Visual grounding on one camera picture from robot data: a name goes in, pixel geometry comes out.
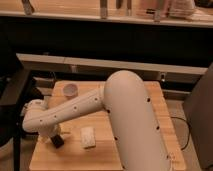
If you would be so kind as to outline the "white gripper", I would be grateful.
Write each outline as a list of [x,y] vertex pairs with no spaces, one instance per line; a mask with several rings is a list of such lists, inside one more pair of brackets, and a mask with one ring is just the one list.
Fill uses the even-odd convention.
[[61,127],[59,124],[43,127],[39,130],[39,134],[45,138],[52,138],[59,135],[61,132]]

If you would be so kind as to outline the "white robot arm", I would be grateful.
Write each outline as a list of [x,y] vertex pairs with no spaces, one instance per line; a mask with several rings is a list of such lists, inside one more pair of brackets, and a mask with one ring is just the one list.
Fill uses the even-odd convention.
[[51,135],[59,123],[100,110],[108,113],[124,171],[173,171],[151,97],[131,71],[117,71],[98,88],[50,109],[32,100],[23,129]]

